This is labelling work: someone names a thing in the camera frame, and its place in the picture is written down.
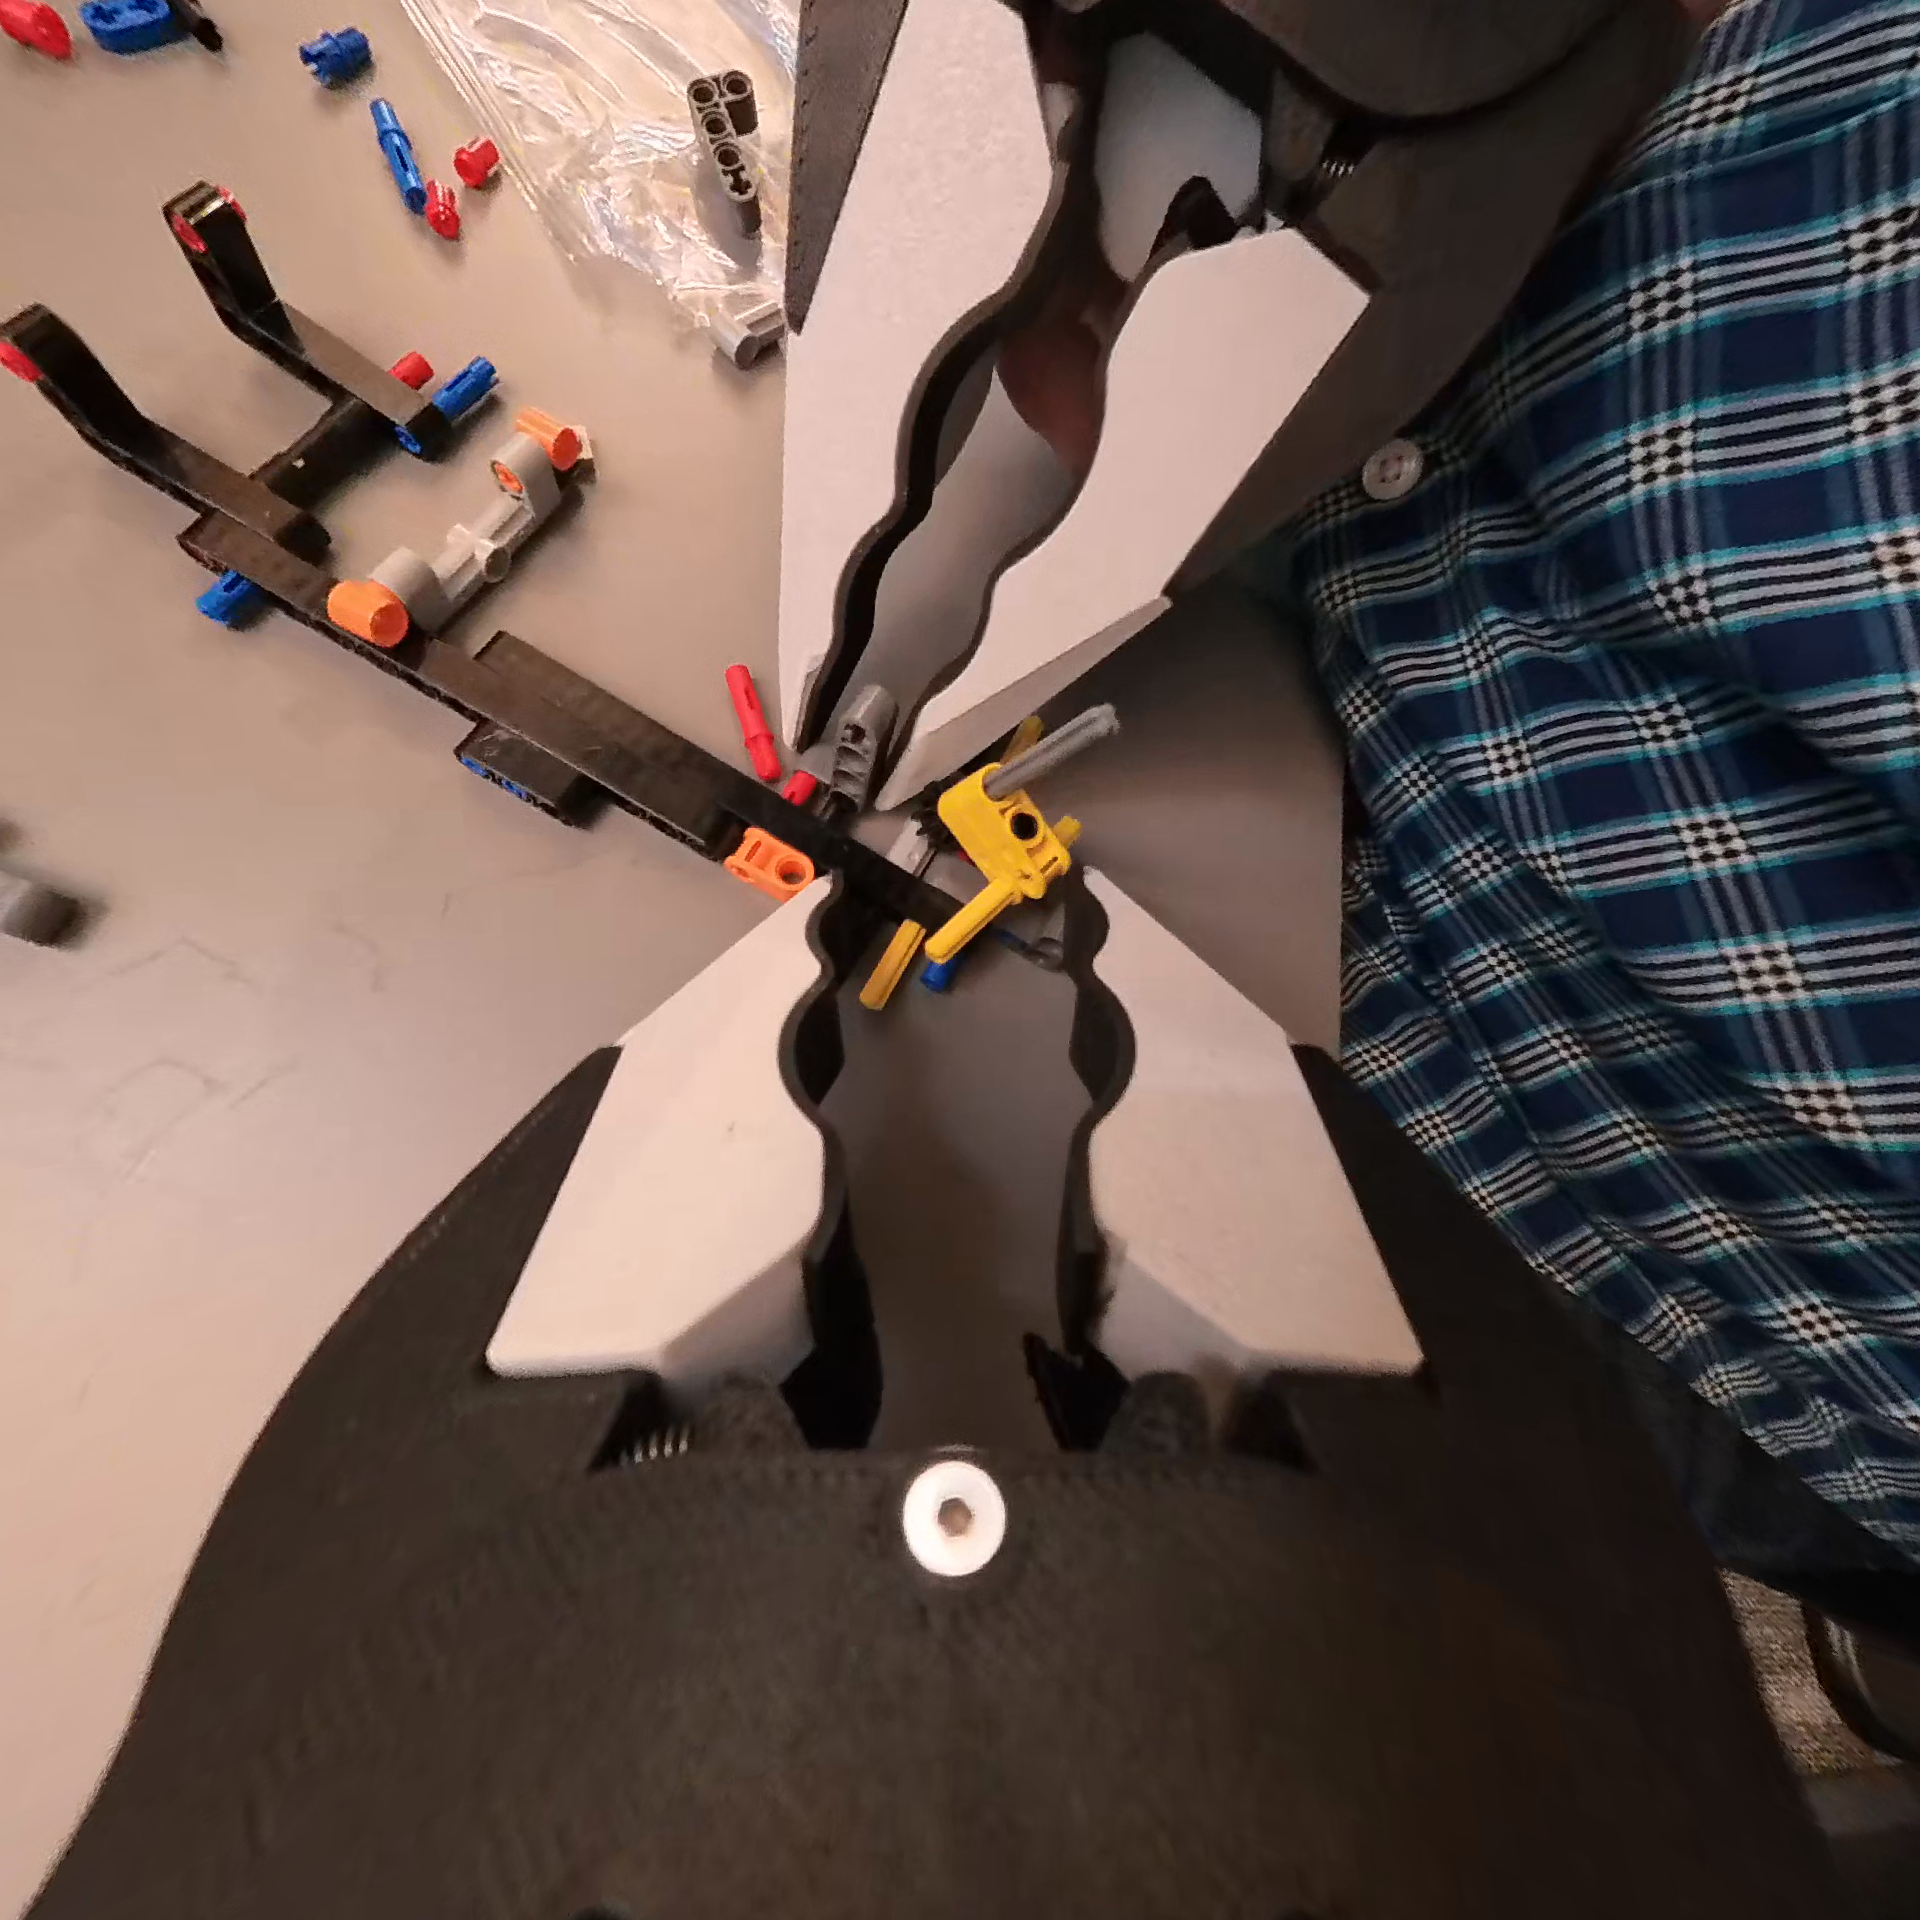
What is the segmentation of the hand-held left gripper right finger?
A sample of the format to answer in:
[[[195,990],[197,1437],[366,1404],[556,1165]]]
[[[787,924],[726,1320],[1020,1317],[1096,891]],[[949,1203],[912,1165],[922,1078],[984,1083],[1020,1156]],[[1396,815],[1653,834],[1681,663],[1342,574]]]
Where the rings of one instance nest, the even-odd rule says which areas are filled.
[[[1072,1127],[1056,1335],[1027,1339],[1051,1437],[1098,1450],[1184,1378],[1232,1432],[1283,1375],[1405,1381],[1419,1336],[1286,1028],[1098,869],[1067,880]]]

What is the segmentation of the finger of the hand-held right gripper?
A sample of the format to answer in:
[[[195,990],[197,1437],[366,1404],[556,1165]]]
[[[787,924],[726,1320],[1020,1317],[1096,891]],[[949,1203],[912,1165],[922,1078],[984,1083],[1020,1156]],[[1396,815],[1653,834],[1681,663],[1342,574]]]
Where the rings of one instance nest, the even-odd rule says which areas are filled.
[[[880,810],[950,775],[1169,610],[1173,579],[1368,302],[1293,227],[1173,254],[1142,282],[1110,343],[1088,475],[994,579],[976,646],[920,708]]]
[[[802,5],[790,132],[777,674],[804,749],[1060,189],[1017,5]]]

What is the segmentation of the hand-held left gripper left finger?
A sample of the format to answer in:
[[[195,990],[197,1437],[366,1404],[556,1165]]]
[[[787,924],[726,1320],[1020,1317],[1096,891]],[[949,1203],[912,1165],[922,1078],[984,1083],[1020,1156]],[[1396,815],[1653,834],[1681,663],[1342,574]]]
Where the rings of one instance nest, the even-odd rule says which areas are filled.
[[[816,1450],[870,1442],[880,1336],[826,1114],[869,930],[849,884],[816,877],[624,1035],[494,1373],[632,1372],[675,1408],[756,1375]]]

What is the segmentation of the yellow lego axle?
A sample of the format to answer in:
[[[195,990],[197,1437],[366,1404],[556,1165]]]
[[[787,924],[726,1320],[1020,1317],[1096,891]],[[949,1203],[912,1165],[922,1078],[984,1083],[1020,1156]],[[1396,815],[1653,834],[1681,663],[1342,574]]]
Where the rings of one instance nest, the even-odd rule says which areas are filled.
[[[1022,749],[1030,747],[1040,731],[1022,727],[1016,733],[1016,746]],[[997,922],[1005,910],[1020,906],[1022,901],[1008,899],[1008,894],[990,886],[987,882],[966,901],[946,924],[933,930],[925,939],[925,955],[933,965],[946,965],[954,959],[962,948],[966,948],[973,938]]]

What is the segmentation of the yellow lego pin connector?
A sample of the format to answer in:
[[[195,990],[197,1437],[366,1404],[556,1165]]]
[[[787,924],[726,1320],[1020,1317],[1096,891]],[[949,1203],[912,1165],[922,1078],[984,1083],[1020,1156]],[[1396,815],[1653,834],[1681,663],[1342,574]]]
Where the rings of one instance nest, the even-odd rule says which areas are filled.
[[[990,762],[954,781],[937,800],[937,815],[981,877],[1013,901],[1040,901],[1072,869],[1070,848],[1082,823],[1049,823],[1017,783],[1005,797],[990,792],[1002,763]]]

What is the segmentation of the dark grey lego beam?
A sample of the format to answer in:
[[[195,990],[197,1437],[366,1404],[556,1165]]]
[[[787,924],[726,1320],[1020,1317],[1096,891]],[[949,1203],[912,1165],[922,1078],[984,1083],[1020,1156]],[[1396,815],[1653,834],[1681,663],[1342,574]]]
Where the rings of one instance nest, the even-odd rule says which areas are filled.
[[[746,240],[762,236],[762,179],[753,154],[758,100],[744,68],[722,68],[685,85],[688,122],[710,189]]]
[[[824,815],[846,820],[874,804],[874,792],[884,775],[898,731],[898,699],[877,683],[857,688],[828,741],[824,779]]]

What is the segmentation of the black lego frame assembly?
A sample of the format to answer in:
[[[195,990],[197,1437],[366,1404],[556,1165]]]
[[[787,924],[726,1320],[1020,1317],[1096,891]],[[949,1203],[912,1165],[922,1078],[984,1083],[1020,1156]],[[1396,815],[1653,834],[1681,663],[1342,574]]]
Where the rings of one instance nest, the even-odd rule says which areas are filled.
[[[299,380],[325,410],[254,468],[149,415],[51,307],[5,318],[5,370],[24,380],[109,467],[189,512],[179,543],[205,570],[200,610],[225,627],[267,608],[376,664],[466,723],[464,766],[542,813],[579,824],[614,807],[766,896],[841,880],[856,938],[880,924],[934,930],[960,912],[923,854],[864,845],[828,800],[790,800],[619,702],[530,642],[496,630],[473,651],[453,632],[545,531],[579,503],[586,434],[524,407],[489,453],[496,493],[442,548],[402,546],[370,571],[339,571],[321,507],[392,450],[434,464],[489,410],[496,370],[478,356],[444,380],[410,351],[389,365],[289,304],[238,199],[193,182],[162,205],[212,316]]]

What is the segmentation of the person's right hand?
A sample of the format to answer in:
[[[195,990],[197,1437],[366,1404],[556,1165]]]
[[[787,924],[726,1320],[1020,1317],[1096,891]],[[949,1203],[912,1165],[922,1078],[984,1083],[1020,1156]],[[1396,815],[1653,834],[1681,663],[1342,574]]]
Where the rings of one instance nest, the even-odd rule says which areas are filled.
[[[1074,480],[1088,475],[1098,455],[1116,307],[1110,286],[1056,291],[998,343],[1008,402]]]

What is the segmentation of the clear plastic zip bag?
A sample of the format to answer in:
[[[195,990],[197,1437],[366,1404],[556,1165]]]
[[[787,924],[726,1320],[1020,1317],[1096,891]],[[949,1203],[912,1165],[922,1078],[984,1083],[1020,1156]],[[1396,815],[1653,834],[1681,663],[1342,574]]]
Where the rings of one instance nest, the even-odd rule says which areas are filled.
[[[652,282],[710,343],[722,304],[784,302],[798,2],[410,2],[405,13],[593,282]],[[688,122],[685,85],[731,66],[758,100],[756,240],[718,202]]]

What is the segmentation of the person's torso in plaid shirt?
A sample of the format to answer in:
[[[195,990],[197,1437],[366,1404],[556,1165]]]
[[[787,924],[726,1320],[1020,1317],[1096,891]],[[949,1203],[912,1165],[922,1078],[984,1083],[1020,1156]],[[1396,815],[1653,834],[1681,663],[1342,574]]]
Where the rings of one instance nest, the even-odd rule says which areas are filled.
[[[1915,5],[1725,5],[1286,532],[1358,812],[1339,1060],[1915,1567]]]

